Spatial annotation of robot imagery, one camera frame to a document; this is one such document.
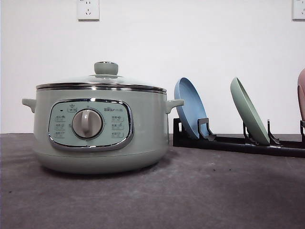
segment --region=glass lid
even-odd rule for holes
[[[65,89],[86,89],[91,88],[124,88],[124,89],[137,89],[141,91],[157,91],[165,93],[166,90],[161,87],[146,85],[145,83],[128,79],[122,76],[118,76],[118,65],[113,62],[97,62],[94,64],[94,75],[89,75],[82,78],[74,78],[72,80],[63,82],[53,82],[40,84],[36,86],[36,89],[53,89],[53,90],[65,90]]]

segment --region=plate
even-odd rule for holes
[[[206,113],[194,85],[187,78],[181,78],[175,86],[174,96],[184,100],[184,105],[176,109],[186,132],[191,138],[199,139],[197,120],[206,118]],[[202,124],[201,130],[204,136],[209,135],[206,124]]]
[[[301,111],[302,120],[305,121],[305,69],[303,69],[299,75],[297,81],[297,95],[299,98],[299,106]]]
[[[237,77],[232,80],[230,89],[238,113],[254,140],[265,146],[270,145],[266,128]]]

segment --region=pink plate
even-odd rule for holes
[[[297,95],[299,97],[299,106],[302,120],[305,121],[305,69],[301,71],[297,81]]]

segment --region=electrical socket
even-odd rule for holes
[[[100,1],[99,0],[78,0],[79,21],[99,21]]]
[[[292,20],[305,21],[305,0],[293,0]]]

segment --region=white wall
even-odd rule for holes
[[[216,133],[241,133],[230,82],[244,84],[274,133],[299,133],[296,84],[305,22],[291,0],[100,0],[99,22],[78,22],[77,0],[1,1],[1,132],[32,132],[21,105],[35,85],[119,64],[119,74],[166,88],[181,77],[201,95]],[[170,115],[177,117],[176,110]]]

